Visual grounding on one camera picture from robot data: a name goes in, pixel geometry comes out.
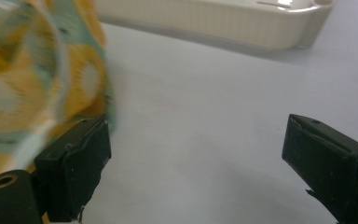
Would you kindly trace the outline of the yellow teal patterned cloth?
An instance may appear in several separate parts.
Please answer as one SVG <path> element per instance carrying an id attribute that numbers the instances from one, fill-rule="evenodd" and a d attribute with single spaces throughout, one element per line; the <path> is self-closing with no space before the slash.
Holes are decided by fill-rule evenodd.
<path id="1" fill-rule="evenodd" d="M 83 119 L 116 122 L 95 0 L 0 0 L 0 174 Z"/>

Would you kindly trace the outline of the cream plastic tray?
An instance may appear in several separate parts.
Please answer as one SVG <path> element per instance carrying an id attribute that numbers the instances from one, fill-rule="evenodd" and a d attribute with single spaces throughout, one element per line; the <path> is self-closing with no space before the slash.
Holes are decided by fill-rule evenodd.
<path id="1" fill-rule="evenodd" d="M 95 0 L 102 21 L 131 21 L 266 49 L 309 48 L 336 0 Z"/>

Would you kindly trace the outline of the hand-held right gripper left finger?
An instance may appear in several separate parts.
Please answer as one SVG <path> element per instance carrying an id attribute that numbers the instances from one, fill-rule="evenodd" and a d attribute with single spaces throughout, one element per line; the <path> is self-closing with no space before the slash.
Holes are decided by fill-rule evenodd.
<path id="1" fill-rule="evenodd" d="M 48 186 L 52 222 L 79 218 L 100 183 L 104 166 L 111 159 L 105 115 L 83 119 L 34 158 L 35 170 Z"/>

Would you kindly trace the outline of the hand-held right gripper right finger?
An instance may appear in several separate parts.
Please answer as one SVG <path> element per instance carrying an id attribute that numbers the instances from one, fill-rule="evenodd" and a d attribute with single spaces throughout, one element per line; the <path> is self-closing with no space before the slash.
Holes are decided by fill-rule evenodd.
<path id="1" fill-rule="evenodd" d="M 358 224 L 358 142 L 317 119 L 288 117 L 282 159 L 338 224 Z"/>

